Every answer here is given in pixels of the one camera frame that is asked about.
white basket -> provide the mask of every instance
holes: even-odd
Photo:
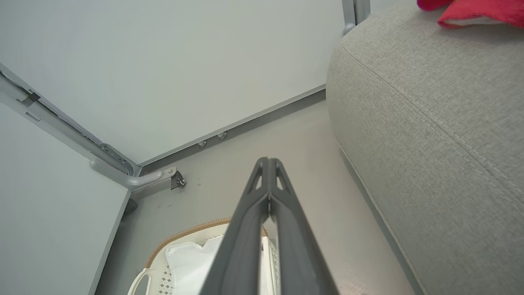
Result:
[[[187,242],[193,242],[202,246],[207,240],[224,235],[230,220],[230,218],[223,218],[208,222],[177,233],[166,239],[149,257],[146,267],[137,275],[127,295],[135,294],[136,288],[144,276],[148,277],[146,295],[150,293],[151,295],[170,295],[173,284],[171,282],[171,271],[169,270],[166,259],[166,250],[171,246]],[[270,295],[274,295],[276,294],[275,290],[278,280],[278,259],[275,246],[268,239],[265,230],[263,230],[262,235],[262,256],[260,263],[263,266],[261,269],[271,272],[267,273],[265,277],[267,278],[267,290]]]

